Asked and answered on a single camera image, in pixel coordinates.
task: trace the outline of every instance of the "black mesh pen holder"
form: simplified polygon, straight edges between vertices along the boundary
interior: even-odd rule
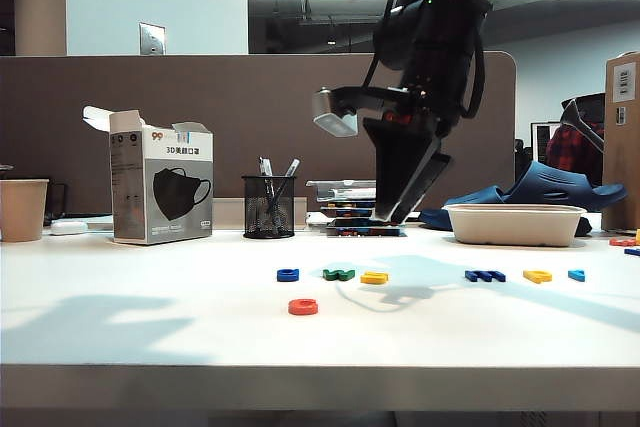
[[[293,232],[293,182],[281,175],[244,179],[244,236],[250,239],[282,239]]]

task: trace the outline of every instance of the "paper cup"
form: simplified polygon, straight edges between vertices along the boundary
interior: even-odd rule
[[[3,242],[42,237],[47,179],[0,180],[0,232]]]

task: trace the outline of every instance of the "blue clog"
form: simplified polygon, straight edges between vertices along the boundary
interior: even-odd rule
[[[601,210],[627,196],[622,184],[593,187],[584,174],[567,172],[533,161],[511,189],[503,192],[493,185],[477,192],[447,200],[449,204],[552,204]],[[425,209],[418,219],[427,226],[452,230],[449,213],[443,209]]]

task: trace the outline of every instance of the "light switch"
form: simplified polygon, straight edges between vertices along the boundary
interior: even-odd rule
[[[164,55],[165,48],[164,27],[140,22],[140,55]]]

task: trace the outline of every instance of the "gray cubicle partition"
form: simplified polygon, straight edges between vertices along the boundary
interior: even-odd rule
[[[107,135],[82,121],[82,108],[138,109],[147,123],[193,120],[215,134],[215,197],[242,197],[244,174],[258,156],[282,173],[301,159],[296,195],[307,180],[375,178],[375,150],[362,129],[338,139],[311,120],[311,95],[322,86],[359,85],[368,54],[165,57],[0,58],[0,163],[24,176],[69,185],[69,212],[110,210]],[[491,184],[513,182],[515,65],[486,55],[483,105],[446,139],[454,164],[423,206]],[[396,85],[382,66],[372,85]]]

